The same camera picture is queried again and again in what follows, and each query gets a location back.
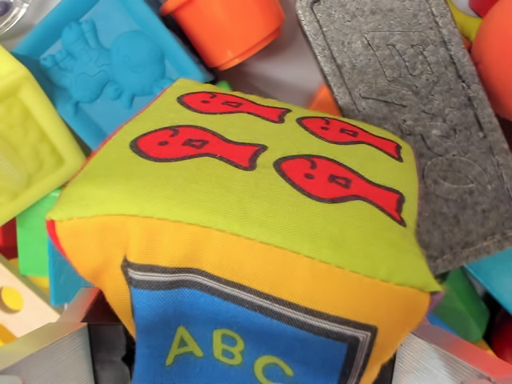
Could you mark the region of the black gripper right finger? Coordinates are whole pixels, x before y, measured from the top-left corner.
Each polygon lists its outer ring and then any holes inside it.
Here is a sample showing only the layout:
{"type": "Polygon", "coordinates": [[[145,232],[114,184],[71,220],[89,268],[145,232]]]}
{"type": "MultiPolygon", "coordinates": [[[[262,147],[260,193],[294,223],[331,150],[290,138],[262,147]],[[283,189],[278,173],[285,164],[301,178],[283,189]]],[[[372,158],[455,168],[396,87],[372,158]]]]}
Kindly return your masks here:
{"type": "Polygon", "coordinates": [[[408,334],[394,363],[393,383],[510,383],[511,364],[428,323],[408,334]]]}

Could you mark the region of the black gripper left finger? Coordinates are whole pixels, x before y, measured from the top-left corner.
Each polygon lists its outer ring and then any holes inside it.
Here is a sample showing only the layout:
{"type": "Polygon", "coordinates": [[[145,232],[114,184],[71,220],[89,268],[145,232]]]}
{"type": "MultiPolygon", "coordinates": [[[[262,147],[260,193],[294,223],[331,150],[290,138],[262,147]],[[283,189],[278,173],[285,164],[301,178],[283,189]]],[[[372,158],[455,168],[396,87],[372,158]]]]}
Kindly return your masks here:
{"type": "Polygon", "coordinates": [[[134,340],[98,288],[1,348],[2,383],[130,383],[134,340]]]}

